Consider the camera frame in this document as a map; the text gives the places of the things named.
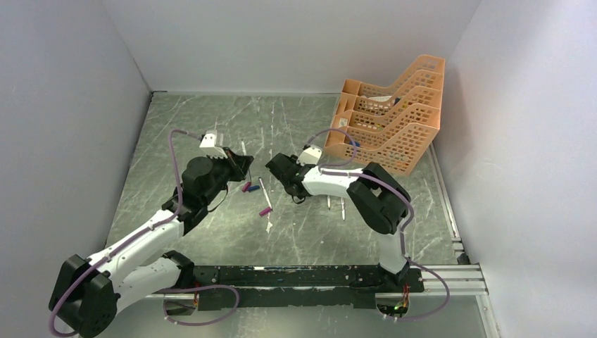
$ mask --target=stacked baskets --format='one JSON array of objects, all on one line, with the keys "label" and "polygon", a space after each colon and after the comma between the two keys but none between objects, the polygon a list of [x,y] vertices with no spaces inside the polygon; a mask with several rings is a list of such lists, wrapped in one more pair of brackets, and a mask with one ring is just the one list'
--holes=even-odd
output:
[{"label": "stacked baskets", "polygon": [[[354,161],[376,162],[408,175],[439,131],[446,62],[421,55],[389,87],[346,80],[332,128],[345,130],[358,145]],[[348,137],[330,132],[327,154],[350,158]]]}]

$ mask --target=pink marker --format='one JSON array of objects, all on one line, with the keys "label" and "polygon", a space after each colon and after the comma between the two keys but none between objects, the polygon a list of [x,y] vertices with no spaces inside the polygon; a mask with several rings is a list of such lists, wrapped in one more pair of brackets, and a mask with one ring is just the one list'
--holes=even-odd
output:
[{"label": "pink marker", "polygon": [[270,207],[267,207],[259,212],[259,216],[263,217],[271,212],[272,212],[272,209]]}]

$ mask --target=cable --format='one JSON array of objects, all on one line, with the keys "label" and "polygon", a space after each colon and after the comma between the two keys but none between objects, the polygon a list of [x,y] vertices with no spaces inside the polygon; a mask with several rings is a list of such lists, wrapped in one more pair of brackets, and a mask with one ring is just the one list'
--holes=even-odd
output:
[{"label": "cable", "polygon": [[164,302],[164,305],[163,305],[164,319],[166,319],[170,323],[173,323],[176,325],[205,326],[205,325],[210,325],[210,324],[216,324],[216,323],[221,322],[222,320],[230,317],[236,311],[236,309],[239,307],[239,302],[241,300],[241,297],[239,295],[239,292],[234,287],[231,287],[229,285],[207,285],[205,287],[192,287],[190,289],[162,289],[162,290],[160,290],[160,293],[183,294],[183,293],[187,293],[187,292],[199,292],[199,291],[209,290],[209,289],[228,289],[228,290],[234,292],[234,296],[236,297],[236,300],[234,301],[234,306],[225,315],[223,315],[219,318],[216,318],[214,320],[209,320],[207,322],[202,322],[202,323],[180,322],[178,320],[171,318],[168,315],[168,312],[166,311],[166,307],[165,307],[165,302]]},{"label": "cable", "polygon": [[213,209],[207,210],[207,212],[210,213],[212,211],[215,211],[218,208],[218,206],[220,206],[220,204],[222,204],[222,202],[224,202],[224,200],[226,199],[226,196],[228,196],[228,184],[226,184],[226,194],[222,198],[222,201],[220,201],[220,203],[218,203],[217,206],[214,206]]},{"label": "cable", "polygon": [[[337,129],[337,128],[329,128],[326,130],[322,130],[320,132],[318,132],[317,134],[313,135],[308,141],[307,144],[310,144],[317,136],[319,136],[320,134],[323,134],[324,132],[341,132],[342,134],[346,135],[350,140],[351,140],[351,144],[353,146],[353,153],[351,155],[351,158],[348,161],[345,161],[343,163],[325,163],[322,165],[319,165],[319,171],[322,174],[325,175],[332,175],[332,176],[345,176],[346,173],[338,173],[335,171],[328,171],[328,170],[322,170],[322,168],[328,168],[330,166],[332,167],[337,167],[340,165],[346,165],[349,164],[356,156],[356,152],[358,151],[358,147],[356,146],[355,143],[355,139],[346,131],[342,130],[342,129]],[[448,302],[450,301],[450,288],[448,287],[448,284],[446,283],[446,281],[440,276],[438,275],[436,272],[434,272],[433,270],[430,270],[426,267],[424,267],[423,265],[420,265],[418,263],[416,263],[415,261],[413,261],[412,259],[410,259],[410,257],[406,256],[406,241],[404,238],[404,229],[406,229],[406,227],[410,224],[410,222],[413,220],[413,218],[415,217],[415,209],[413,209],[413,206],[410,204],[410,202],[400,193],[398,192],[396,189],[394,189],[391,185],[387,184],[384,181],[381,181],[379,179],[377,179],[376,177],[373,176],[369,176],[366,174],[362,174],[362,173],[351,173],[350,175],[354,175],[354,176],[358,176],[361,178],[365,178],[366,180],[372,181],[377,183],[379,186],[388,189],[392,194],[395,194],[401,201],[402,203],[404,203],[406,205],[406,208],[408,209],[408,217],[406,218],[406,221],[404,222],[404,224],[402,225],[402,227],[400,227],[400,232],[399,232],[399,237],[400,237],[400,245],[401,245],[401,251],[402,251],[402,256],[404,256],[404,258],[406,259],[406,261],[411,264],[414,265],[415,267],[423,270],[423,271],[427,271],[428,273],[431,273],[433,276],[435,276],[444,286],[444,289],[446,289],[446,298],[444,299],[444,302],[442,302],[438,307],[436,307],[434,310],[431,310],[430,312],[424,313],[422,315],[416,315],[414,317],[407,317],[407,318],[396,318],[398,321],[403,321],[403,322],[412,322],[412,321],[416,321],[416,320],[421,320],[421,319],[425,319],[431,315],[434,315],[436,313],[438,313],[439,311],[441,311],[442,309],[444,309],[446,307],[446,305],[448,305]]]},{"label": "cable", "polygon": [[87,269],[85,272],[83,272],[69,286],[69,288],[66,289],[66,292],[64,292],[64,294],[60,297],[60,299],[58,300],[58,302],[56,302],[56,305],[54,306],[54,308],[52,309],[52,312],[50,314],[50,320],[49,320],[49,323],[48,323],[48,329],[49,329],[50,333],[52,333],[54,336],[64,338],[64,337],[72,337],[75,334],[77,334],[76,331],[69,332],[69,333],[59,332],[56,329],[56,327],[54,326],[54,322],[56,321],[56,317],[58,316],[58,311],[60,310],[60,308],[62,307],[62,305],[64,305],[64,303],[66,302],[66,299],[72,294],[73,291],[75,291],[75,289],[83,282],[83,280],[85,278],[87,278],[87,276],[89,276],[89,274],[92,273],[92,271],[95,271],[96,269],[98,269],[100,266],[102,266],[109,259],[111,259],[116,254],[118,254],[119,252],[121,252],[124,248],[126,248],[127,246],[129,246],[132,242],[136,241],[138,238],[140,238],[141,236],[143,236],[147,232],[151,231],[155,227],[159,227],[161,225],[164,225],[166,223],[171,222],[180,213],[180,209],[182,207],[182,185],[180,183],[180,172],[178,170],[178,164],[176,163],[176,155],[175,155],[175,152],[174,152],[174,144],[172,143],[172,136],[175,133],[187,135],[187,136],[193,137],[194,139],[198,139],[200,141],[202,140],[202,137],[199,136],[199,135],[197,135],[197,134],[194,134],[192,132],[188,132],[186,130],[180,130],[180,129],[172,129],[170,131],[170,133],[168,134],[168,148],[170,150],[170,157],[172,159],[172,169],[174,170],[174,178],[175,178],[175,181],[176,181],[176,192],[177,192],[177,195],[178,195],[177,196],[178,197],[178,205],[177,205],[176,210],[174,211],[174,213],[170,217],[166,218],[165,220],[161,220],[161,221],[159,221],[157,223],[154,223],[154,224],[150,225],[149,227],[145,227],[145,228],[141,229],[140,231],[136,232],[135,234],[133,234],[130,238],[128,238],[127,240],[125,240],[122,244],[120,244],[117,247],[115,247],[114,250],[112,250],[110,253],[108,253],[107,256],[104,256],[99,261],[97,261],[92,266],[90,266],[89,269]]}]

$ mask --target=black motor joint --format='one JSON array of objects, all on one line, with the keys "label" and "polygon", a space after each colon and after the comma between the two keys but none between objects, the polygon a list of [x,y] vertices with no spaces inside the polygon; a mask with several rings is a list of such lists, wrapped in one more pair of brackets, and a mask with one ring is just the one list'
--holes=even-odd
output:
[{"label": "black motor joint", "polygon": [[296,162],[297,159],[296,155],[286,156],[279,153],[265,164],[265,167],[282,183],[287,194],[298,199],[305,199],[311,195],[303,186],[303,180],[315,165],[300,165]]}]

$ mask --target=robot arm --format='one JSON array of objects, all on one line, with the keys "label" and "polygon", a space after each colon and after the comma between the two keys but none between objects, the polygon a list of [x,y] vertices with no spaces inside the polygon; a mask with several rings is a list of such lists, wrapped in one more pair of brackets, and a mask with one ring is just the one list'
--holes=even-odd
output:
[{"label": "robot arm", "polygon": [[[50,310],[79,276],[102,258],[109,258],[75,288],[58,310],[58,317],[81,337],[95,337],[108,327],[117,313],[148,294],[193,285],[194,264],[176,251],[165,253],[148,266],[139,266],[157,250],[196,227],[208,214],[209,204],[220,191],[227,189],[228,182],[245,179],[253,157],[236,155],[218,146],[218,140],[221,137],[216,131],[207,132],[200,145],[205,156],[190,160],[182,173],[182,205],[176,218],[153,226],[177,210],[179,199],[175,190],[161,210],[118,243],[87,259],[74,255],[64,262],[49,302]],[[128,245],[122,251],[108,255],[125,242]]]},{"label": "robot arm", "polygon": [[[360,177],[360,174],[373,176],[398,190],[407,200],[410,196],[395,179],[377,163],[369,163],[363,169],[334,170],[326,172],[345,175],[327,175],[320,172],[316,163],[321,156],[321,149],[306,145],[300,156],[277,154],[265,167],[270,170],[284,186],[286,193],[299,199],[309,196],[329,195],[350,199],[358,209],[367,225],[378,238],[379,265],[395,281],[403,279],[409,264],[402,255],[398,224],[406,217],[404,203],[388,189]],[[374,190],[381,189],[376,196]]]}]

